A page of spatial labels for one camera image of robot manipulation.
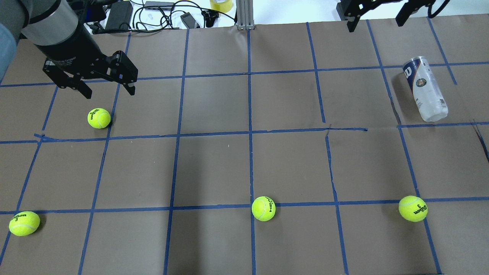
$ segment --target head logo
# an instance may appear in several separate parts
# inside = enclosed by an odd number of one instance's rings
[[[420,79],[416,80],[416,86],[418,86],[418,87],[423,87],[424,85],[426,85],[426,83],[427,83],[427,81],[424,78],[420,78]]]

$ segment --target clear plastic tennis ball can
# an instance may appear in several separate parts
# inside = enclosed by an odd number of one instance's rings
[[[424,56],[412,58],[402,67],[421,118],[435,122],[448,115],[448,106]]]

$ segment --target black device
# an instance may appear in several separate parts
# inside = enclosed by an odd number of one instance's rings
[[[133,5],[129,1],[118,1],[112,4],[111,13],[107,19],[105,29],[128,30],[131,15],[133,14]]]
[[[200,28],[199,23],[195,21],[195,18],[190,14],[190,12],[186,12],[182,15],[180,15],[180,18],[182,19],[183,24],[185,27],[188,29],[198,29]]]
[[[204,16],[205,27],[210,28],[214,26],[214,22],[219,18],[219,13],[214,10],[203,10],[202,16]]]
[[[173,3],[173,2],[160,2],[160,1],[146,1],[146,3],[144,3],[144,9],[159,10],[159,8],[160,8],[162,10],[171,11],[173,4],[175,4],[175,3]]]

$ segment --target tennis ball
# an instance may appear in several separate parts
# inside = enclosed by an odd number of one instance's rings
[[[259,197],[251,205],[253,216],[259,221],[266,222],[275,215],[275,203],[269,197]]]
[[[102,129],[111,122],[111,114],[102,108],[95,108],[89,112],[87,117],[91,127]]]
[[[399,213],[408,221],[419,222],[426,218],[428,207],[421,198],[407,196],[399,202]]]
[[[27,236],[36,231],[40,222],[41,220],[36,213],[24,211],[12,218],[8,228],[10,229],[10,232],[16,236]]]

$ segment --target yellow tape roll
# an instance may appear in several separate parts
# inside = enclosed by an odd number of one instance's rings
[[[231,0],[210,0],[211,9],[218,10],[220,12],[228,12],[233,7],[233,1]]]

